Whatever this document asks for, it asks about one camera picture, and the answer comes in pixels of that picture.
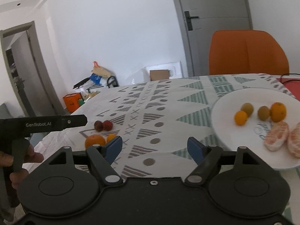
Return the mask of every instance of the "orange box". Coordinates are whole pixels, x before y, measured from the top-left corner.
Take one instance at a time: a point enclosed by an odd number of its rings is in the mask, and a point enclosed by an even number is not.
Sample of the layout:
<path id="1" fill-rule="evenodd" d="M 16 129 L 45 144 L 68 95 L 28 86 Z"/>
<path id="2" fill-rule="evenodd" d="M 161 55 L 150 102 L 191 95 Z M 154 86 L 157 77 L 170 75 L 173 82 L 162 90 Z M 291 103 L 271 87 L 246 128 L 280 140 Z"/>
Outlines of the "orange box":
<path id="1" fill-rule="evenodd" d="M 78 100 L 82 99 L 82 97 L 80 93 L 74 93 L 74 94 L 65 95 L 63 99 L 67 106 L 68 111 L 70 113 L 73 113 L 80 107 Z"/>

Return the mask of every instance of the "peeled orange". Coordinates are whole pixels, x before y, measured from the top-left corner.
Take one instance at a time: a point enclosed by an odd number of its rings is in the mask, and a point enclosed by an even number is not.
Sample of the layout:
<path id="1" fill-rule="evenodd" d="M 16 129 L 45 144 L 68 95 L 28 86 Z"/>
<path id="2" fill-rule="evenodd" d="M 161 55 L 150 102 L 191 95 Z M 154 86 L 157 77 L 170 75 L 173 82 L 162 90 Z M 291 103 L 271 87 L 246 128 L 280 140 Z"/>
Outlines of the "peeled orange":
<path id="1" fill-rule="evenodd" d="M 103 138 L 102 135 L 99 134 L 93 134 L 91 136 L 88 136 L 84 142 L 84 146 L 85 148 L 88 148 L 89 146 L 95 145 L 95 144 L 99 144 L 101 146 L 105 146 L 106 141 Z"/>
<path id="2" fill-rule="evenodd" d="M 244 125 L 248 119 L 248 115 L 244 111 L 238 111 L 234 116 L 234 121 L 237 125 Z"/>
<path id="3" fill-rule="evenodd" d="M 273 122 L 278 123 L 285 119 L 287 115 L 287 109 L 281 102 L 275 102 L 270 109 L 270 116 Z"/>

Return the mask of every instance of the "table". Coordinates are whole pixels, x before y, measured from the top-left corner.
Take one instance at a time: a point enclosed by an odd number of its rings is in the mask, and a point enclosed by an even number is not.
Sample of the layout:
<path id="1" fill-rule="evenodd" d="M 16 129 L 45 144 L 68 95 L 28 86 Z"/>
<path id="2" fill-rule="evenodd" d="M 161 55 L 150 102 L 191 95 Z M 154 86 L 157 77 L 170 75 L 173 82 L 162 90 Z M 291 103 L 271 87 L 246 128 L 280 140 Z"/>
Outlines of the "table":
<path id="1" fill-rule="evenodd" d="M 280 81 L 280 76 L 274 76 L 274 77 L 278 81 Z M 287 82 L 286 84 L 284 84 L 288 80 L 298 80 L 298 81 L 291 81 L 291 82 Z M 299 88 L 299 86 L 300 86 L 300 76 L 297 76 L 297 75 L 284 76 L 282 78 L 282 83 L 300 101 L 300 88 Z"/>
<path id="2" fill-rule="evenodd" d="M 62 146 L 84 150 L 85 138 L 96 134 L 96 120 L 110 120 L 111 131 L 123 138 L 123 150 L 112 167 L 126 177 L 182 177 L 196 164 L 187 152 L 187 139 L 205 145 L 222 144 L 210 122 L 210 108 L 221 96 L 237 89 L 260 87 L 293 94 L 268 74 L 201 76 L 160 80 L 138 85 L 103 89 L 73 114 L 85 114 L 85 127 L 48 134 L 36 147 L 48 158 Z M 38 164 L 25 164 L 33 171 Z M 77 168 L 87 171 L 86 166 Z M 300 224 L 300 169 L 281 171 L 291 187 L 284 216 Z"/>

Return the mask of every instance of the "plastic bag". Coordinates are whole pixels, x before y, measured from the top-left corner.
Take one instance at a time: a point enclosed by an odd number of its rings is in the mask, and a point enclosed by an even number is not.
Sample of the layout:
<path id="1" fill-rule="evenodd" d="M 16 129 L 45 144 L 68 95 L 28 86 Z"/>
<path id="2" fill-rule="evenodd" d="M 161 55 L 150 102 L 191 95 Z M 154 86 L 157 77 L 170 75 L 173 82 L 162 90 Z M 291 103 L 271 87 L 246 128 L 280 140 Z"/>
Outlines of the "plastic bag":
<path id="1" fill-rule="evenodd" d="M 124 85 L 134 85 L 150 81 L 150 75 L 142 68 L 125 79 Z"/>
<path id="2" fill-rule="evenodd" d="M 99 66 L 96 61 L 94 61 L 94 69 L 92 70 L 92 73 L 104 78 L 109 78 L 111 76 L 110 72 L 108 72 L 104 67 Z"/>
<path id="3" fill-rule="evenodd" d="M 92 73 L 92 75 L 90 76 L 90 79 L 97 85 L 100 85 L 100 80 L 101 80 L 101 76 L 95 74 L 95 73 Z"/>

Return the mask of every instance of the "human hand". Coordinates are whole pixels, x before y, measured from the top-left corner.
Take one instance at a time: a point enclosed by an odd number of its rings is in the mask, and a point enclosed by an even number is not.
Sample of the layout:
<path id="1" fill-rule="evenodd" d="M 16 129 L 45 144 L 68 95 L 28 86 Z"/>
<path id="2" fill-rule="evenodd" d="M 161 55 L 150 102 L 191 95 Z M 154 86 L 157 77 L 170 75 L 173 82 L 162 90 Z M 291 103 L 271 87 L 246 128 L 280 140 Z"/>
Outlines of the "human hand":
<path id="1" fill-rule="evenodd" d="M 35 152 L 32 145 L 29 145 L 27 154 L 24 158 L 24 163 L 41 163 L 44 160 L 44 156 L 41 153 Z M 10 167 L 14 162 L 13 156 L 5 154 L 0 151 L 0 167 Z M 18 172 L 13 172 L 10 174 L 9 178 L 12 182 L 12 186 L 14 189 L 17 189 L 19 183 L 28 176 L 29 172 L 22 168 Z"/>

